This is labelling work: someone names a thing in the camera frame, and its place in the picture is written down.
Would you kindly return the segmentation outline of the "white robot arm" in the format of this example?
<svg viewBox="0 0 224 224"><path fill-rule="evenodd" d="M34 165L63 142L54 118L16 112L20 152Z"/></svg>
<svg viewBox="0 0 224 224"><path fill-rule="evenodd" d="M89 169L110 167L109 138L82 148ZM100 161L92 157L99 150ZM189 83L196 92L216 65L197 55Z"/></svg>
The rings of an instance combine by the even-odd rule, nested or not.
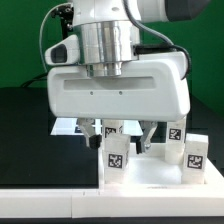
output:
<svg viewBox="0 0 224 224"><path fill-rule="evenodd" d="M191 20L210 1L73 0L72 35L45 53L53 114L76 118L92 149L101 142L93 120L136 120L144 152L158 123L190 110L190 58L169 38L144 45L140 34L149 22Z"/></svg>

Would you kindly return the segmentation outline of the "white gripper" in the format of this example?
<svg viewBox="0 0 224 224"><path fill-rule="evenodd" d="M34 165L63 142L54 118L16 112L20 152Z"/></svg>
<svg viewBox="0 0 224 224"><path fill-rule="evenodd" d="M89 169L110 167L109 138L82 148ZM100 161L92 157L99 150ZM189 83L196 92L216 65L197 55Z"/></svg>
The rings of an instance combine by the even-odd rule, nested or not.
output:
<svg viewBox="0 0 224 224"><path fill-rule="evenodd" d="M146 120L139 122L142 136L136 140L136 153L145 153L157 122L180 120L190 110L186 67L181 52L142 55L124 63L115 77L89 77L83 66L56 67L47 80L50 109L57 117L78 118L90 149L102 140L92 118Z"/></svg>

